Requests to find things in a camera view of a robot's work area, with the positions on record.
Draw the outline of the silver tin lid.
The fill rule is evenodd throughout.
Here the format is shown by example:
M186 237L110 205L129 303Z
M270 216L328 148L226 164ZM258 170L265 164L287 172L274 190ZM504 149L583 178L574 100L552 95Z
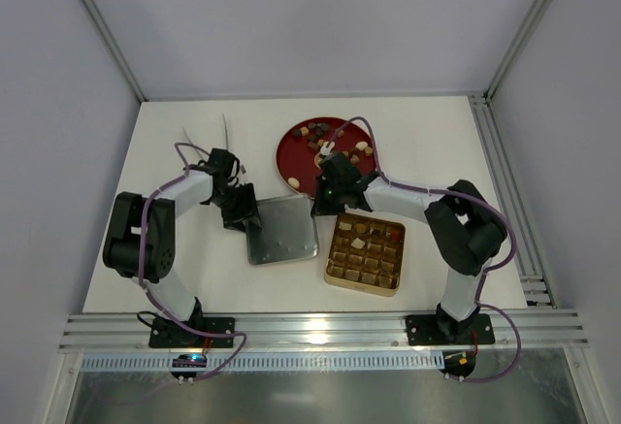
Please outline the silver tin lid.
M257 202L261 226L246 230L247 260L252 266L307 260L319 253L312 200L291 195Z

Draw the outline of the red round plate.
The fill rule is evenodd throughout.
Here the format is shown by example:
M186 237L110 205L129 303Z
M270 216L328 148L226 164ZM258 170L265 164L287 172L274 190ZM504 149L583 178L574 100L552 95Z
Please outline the red round plate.
M278 173L285 183L294 191L306 194L313 198L315 195L315 178L320 175L320 168L314 164L314 157L318 153L320 146L329 141L335 131L345 123L345 120L338 117L315 117L304 119L295 123L282 136L277 147L276 162ZM306 126L309 128L307 135L293 136L294 128ZM360 157L360 162L355 165L362 175L365 175L376 168L375 150L372 156L366 156L363 150L355 147L358 142L367 142L371 147L371 138L368 132L360 126L350 123L344 128L344 135L336 137L334 142L334 152L342 152L350 160L352 154ZM287 182L289 178L295 178L300 186L293 188Z

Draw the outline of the white square chocolate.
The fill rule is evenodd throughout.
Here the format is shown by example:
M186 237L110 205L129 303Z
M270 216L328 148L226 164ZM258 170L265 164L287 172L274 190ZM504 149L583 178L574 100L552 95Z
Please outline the white square chocolate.
M361 239L356 238L352 241L351 246L357 249L361 249L365 246L365 242Z

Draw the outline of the gold chocolate box tray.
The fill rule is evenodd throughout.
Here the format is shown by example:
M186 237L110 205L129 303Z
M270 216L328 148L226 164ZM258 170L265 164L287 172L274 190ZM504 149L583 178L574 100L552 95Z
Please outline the gold chocolate box tray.
M339 228L341 222L351 224L350 231ZM374 229L381 237L372 234ZM402 235L399 242L390 235ZM328 258L324 271L326 283L343 289L359 291L382 297L392 297L400 286L405 249L406 227L398 222L343 213L337 216ZM361 239L365 246L351 246L354 239Z

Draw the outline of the silver metal tongs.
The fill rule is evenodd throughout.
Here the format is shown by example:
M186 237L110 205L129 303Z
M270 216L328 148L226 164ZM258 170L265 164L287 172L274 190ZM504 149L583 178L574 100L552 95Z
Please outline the silver metal tongs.
M227 114L219 113L204 121L193 119L182 126L181 133L186 141L203 148L223 147L233 150L232 125Z

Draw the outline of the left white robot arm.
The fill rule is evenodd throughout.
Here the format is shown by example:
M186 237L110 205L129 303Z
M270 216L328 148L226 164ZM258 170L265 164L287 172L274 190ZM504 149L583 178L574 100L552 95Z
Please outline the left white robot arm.
M227 230L262 227L254 186L240 184L216 169L191 166L148 196L121 192L112 208L102 259L106 267L133 280L166 326L200 337L200 301L184 286L174 265L177 220L188 211L214 205Z

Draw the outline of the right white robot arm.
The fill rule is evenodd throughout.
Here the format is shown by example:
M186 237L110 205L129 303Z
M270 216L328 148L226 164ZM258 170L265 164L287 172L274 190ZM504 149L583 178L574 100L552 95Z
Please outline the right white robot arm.
M424 188L396 182L379 171L362 175L341 152L321 159L319 168L313 215L355 209L428 225L448 273L436 311L406 317L409 344L466 344L474 335L492 344L492 332L483 323L489 317L480 312L480 295L488 273L503 266L493 259L514 234L478 189L464 179L447 188Z

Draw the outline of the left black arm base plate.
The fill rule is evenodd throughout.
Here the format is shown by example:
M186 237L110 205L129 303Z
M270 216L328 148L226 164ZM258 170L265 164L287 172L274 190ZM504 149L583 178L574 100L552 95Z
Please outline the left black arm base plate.
M156 316L151 323L148 346L154 349L233 347L236 327L234 317L203 316L180 327L170 319Z

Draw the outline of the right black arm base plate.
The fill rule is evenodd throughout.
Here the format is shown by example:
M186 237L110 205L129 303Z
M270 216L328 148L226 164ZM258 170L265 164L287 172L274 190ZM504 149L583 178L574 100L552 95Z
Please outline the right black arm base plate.
M491 345L496 342L488 314L476 312L463 322L435 313L410 314L405 317L410 346Z

